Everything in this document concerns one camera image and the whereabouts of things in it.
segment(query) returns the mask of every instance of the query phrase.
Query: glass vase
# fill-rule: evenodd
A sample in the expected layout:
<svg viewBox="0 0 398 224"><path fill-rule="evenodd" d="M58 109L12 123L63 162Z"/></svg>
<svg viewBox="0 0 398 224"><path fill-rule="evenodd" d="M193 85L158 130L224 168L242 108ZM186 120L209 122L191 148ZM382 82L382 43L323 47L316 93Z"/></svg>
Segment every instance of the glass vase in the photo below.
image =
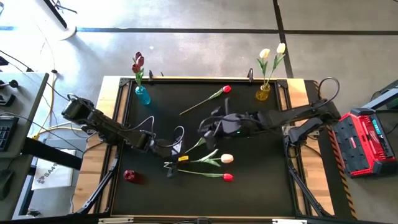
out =
<svg viewBox="0 0 398 224"><path fill-rule="evenodd" d="M266 101L269 96L271 86L267 83L266 85L261 85L260 89L256 92L256 99L259 101Z"/></svg>
<svg viewBox="0 0 398 224"><path fill-rule="evenodd" d="M138 97L138 100L143 105L148 105L150 103L150 96L147 92L147 89L145 89L145 87L143 87L142 85L136 87L136 95Z"/></svg>

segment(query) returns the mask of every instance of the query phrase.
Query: yellow vase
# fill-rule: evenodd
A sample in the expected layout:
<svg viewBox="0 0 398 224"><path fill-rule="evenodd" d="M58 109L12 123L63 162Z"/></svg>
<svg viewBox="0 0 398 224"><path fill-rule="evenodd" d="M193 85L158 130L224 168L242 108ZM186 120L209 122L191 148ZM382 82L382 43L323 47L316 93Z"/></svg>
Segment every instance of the yellow vase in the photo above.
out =
<svg viewBox="0 0 398 224"><path fill-rule="evenodd" d="M256 99L259 101L266 101L269 96L269 92L271 90L271 86L267 83L267 85L261 85L260 89L256 92Z"/></svg>

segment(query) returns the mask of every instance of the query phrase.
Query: concrete floor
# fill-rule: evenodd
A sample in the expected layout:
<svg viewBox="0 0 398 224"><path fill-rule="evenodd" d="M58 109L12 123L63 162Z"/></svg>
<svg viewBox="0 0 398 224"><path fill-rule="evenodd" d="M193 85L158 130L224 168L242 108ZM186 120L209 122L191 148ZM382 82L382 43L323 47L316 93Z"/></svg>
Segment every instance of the concrete floor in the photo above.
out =
<svg viewBox="0 0 398 224"><path fill-rule="evenodd" d="M29 10L15 1L0 1L5 4L0 27L18 26L14 31L0 31L0 49L34 70L49 72L53 69L51 50L28 16ZM272 0L63 0L62 5L78 11L77 15L62 14L78 27L277 29ZM279 6L285 29L398 30L398 2L393 0L279 0ZM341 90L334 102L341 114L362 106L373 92L397 79L396 35L286 35L286 40L295 78L339 79ZM96 102L102 77L131 75L131 57L137 51L146 56L146 69L156 75L245 77L252 67L260 77L255 57L263 48L275 50L280 39L278 34L77 32L68 40L49 42L60 73L56 89ZM17 71L12 67L2 70ZM286 77L283 64L274 76ZM334 90L334 84L327 84L323 95L330 97ZM54 112L61 123L66 101L55 99ZM349 185L360 219L396 223L398 177L356 179ZM31 207L57 209L44 214L47 216L68 213L68 203L55 206L64 200L59 192L38 193L51 200L45 205L34 200Z"/></svg>

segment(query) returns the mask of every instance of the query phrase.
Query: red object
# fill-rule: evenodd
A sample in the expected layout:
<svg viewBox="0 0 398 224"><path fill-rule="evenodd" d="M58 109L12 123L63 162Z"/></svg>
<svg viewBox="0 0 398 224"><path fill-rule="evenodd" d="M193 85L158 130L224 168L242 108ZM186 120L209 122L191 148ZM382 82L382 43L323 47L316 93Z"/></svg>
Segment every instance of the red object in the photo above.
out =
<svg viewBox="0 0 398 224"><path fill-rule="evenodd" d="M138 60L138 58L141 57L141 56L142 56L141 52L137 52L135 59Z"/></svg>
<svg viewBox="0 0 398 224"><path fill-rule="evenodd" d="M394 152L382 136L377 121L376 114L352 110L333 127L336 150L350 177L390 172L397 166Z"/></svg>
<svg viewBox="0 0 398 224"><path fill-rule="evenodd" d="M137 59L137 64L138 64L138 66L140 66L140 67L142 67L142 66L144 65L144 57L143 57L143 56L140 56L140 57Z"/></svg>
<svg viewBox="0 0 398 224"><path fill-rule="evenodd" d="M139 65L134 64L134 65L132 65L131 70L134 73L138 73L139 71L141 71L141 67Z"/></svg>
<svg viewBox="0 0 398 224"><path fill-rule="evenodd" d="M124 180L135 183L136 182L136 173L133 170L126 170L123 174Z"/></svg>
<svg viewBox="0 0 398 224"><path fill-rule="evenodd" d="M232 174L224 174L223 175L224 181L225 182L232 182L234 181L234 176Z"/></svg>
<svg viewBox="0 0 398 224"><path fill-rule="evenodd" d="M224 93L229 93L229 91L231 91L231 89L232 88L229 85L226 85L226 86L223 87L223 92Z"/></svg>

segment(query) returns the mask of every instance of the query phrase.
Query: wooden table frame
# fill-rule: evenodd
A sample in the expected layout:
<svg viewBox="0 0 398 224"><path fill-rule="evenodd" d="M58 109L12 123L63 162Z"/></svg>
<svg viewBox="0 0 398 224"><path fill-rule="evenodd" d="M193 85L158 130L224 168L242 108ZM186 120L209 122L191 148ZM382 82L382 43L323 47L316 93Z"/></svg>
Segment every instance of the wooden table frame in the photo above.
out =
<svg viewBox="0 0 398 224"><path fill-rule="evenodd" d="M98 102L96 108L101 110L106 116L114 118L117 122L123 123L126 110L127 96L130 94L131 88L126 85L126 82L121 78L133 77L111 77L107 76L103 79L101 91L99 93ZM210 77L154 77L155 79L211 79ZM248 80L247 78L214 78L218 80ZM284 88L279 88L280 104L282 109L288 109L291 107L297 107L308 104L308 96L305 88L304 80L302 79L280 79L286 80L289 96L285 97ZM296 122L296 125L300 125L305 121ZM99 143L97 136L90 138L87 147L93 146ZM316 149L319 152L319 145L316 140L309 139L307 145ZM78 210L85 201L93 193L94 189L100 182L100 178L104 176L101 173L106 166L108 168L111 165L111 160L115 157L116 146L109 147L105 144L97 146L87 152L83 158L83 163L80 169L80 175L75 189L75 195L73 197L74 212ZM333 205L329 193L328 182L326 179L323 162L321 157L305 147L302 148L301 156L298 160L293 159L294 166L297 168L301 163L303 164L303 174L305 174L305 181L308 188L314 194L315 198L321 203L323 208L330 214L334 214ZM113 199L113 192L109 192L111 182L108 183L103 191L100 203L97 203L94 208L90 210L90 213L96 212L109 212L108 203L110 199ZM303 193L296 185L298 209L302 214L315 214L309 209L308 202L304 199Z"/></svg>

